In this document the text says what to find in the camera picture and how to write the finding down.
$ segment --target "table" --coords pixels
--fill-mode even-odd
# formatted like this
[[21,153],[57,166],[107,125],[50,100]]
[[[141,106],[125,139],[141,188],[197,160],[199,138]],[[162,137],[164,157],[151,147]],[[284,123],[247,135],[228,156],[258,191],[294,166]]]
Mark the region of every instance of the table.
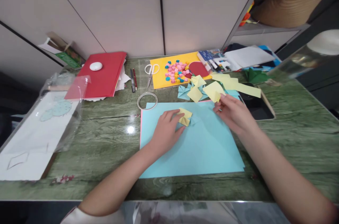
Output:
[[[0,200],[82,200],[104,177],[139,150],[138,97],[147,91],[144,67],[149,57],[127,59],[135,68],[138,91],[131,82],[113,98],[85,102],[82,121],[69,151],[59,153],[46,179],[36,182],[1,181]],[[245,82],[242,73],[232,77]],[[339,123],[298,81],[281,87],[260,85],[276,119],[258,122],[284,156],[331,201],[339,203]],[[153,90],[159,102],[178,99],[178,86]],[[236,135],[245,172],[141,179],[127,200],[242,200],[273,201],[255,165]],[[74,175],[64,184],[53,183],[63,174]]]

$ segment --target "white wall panel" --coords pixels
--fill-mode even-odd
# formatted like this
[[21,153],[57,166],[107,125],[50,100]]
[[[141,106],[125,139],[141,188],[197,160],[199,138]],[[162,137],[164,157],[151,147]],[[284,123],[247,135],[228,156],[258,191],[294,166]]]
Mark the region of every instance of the white wall panel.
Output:
[[160,0],[69,0],[107,52],[163,54]]
[[62,67],[0,25],[0,71],[23,85],[40,90]]
[[54,31],[66,42],[75,41],[75,49],[84,58],[104,52],[67,0],[0,0],[0,3],[0,20],[35,45],[43,44],[46,33]]
[[267,34],[254,34],[254,35],[239,35],[233,36],[231,43],[239,43],[245,46],[252,45],[266,45],[270,47],[272,51],[276,51],[286,42],[288,42],[294,35],[299,31],[290,31],[290,32],[275,32]]
[[167,54],[221,48],[248,0],[163,0]]

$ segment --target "water bottle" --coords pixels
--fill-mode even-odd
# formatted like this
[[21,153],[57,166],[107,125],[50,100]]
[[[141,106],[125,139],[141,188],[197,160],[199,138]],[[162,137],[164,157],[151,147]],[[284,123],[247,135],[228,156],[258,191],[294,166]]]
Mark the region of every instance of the water bottle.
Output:
[[269,71],[267,84],[280,86],[339,54],[339,29],[327,30],[316,35],[281,64]]

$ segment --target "roll of tape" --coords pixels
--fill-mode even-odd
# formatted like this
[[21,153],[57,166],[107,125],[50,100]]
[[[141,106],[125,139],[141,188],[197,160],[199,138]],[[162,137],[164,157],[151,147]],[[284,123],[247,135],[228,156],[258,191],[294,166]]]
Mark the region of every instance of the roll of tape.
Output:
[[[144,97],[145,95],[152,95],[152,96],[155,97],[155,104],[154,104],[153,107],[151,107],[151,108],[149,108],[149,109],[143,109],[142,107],[140,107],[140,104],[139,104],[141,98]],[[157,96],[156,96],[154,93],[150,93],[150,92],[146,92],[146,93],[143,93],[142,95],[140,95],[139,98],[138,98],[138,101],[137,101],[138,108],[140,108],[141,110],[151,110],[151,109],[154,108],[157,104],[158,104],[158,98],[157,98]]]

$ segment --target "computer mouse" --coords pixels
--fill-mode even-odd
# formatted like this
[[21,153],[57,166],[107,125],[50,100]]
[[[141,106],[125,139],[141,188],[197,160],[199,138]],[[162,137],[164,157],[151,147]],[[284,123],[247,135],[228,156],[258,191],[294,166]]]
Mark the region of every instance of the computer mouse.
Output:
[[100,62],[91,63],[89,68],[93,71],[98,71],[102,68],[102,63],[100,63]]

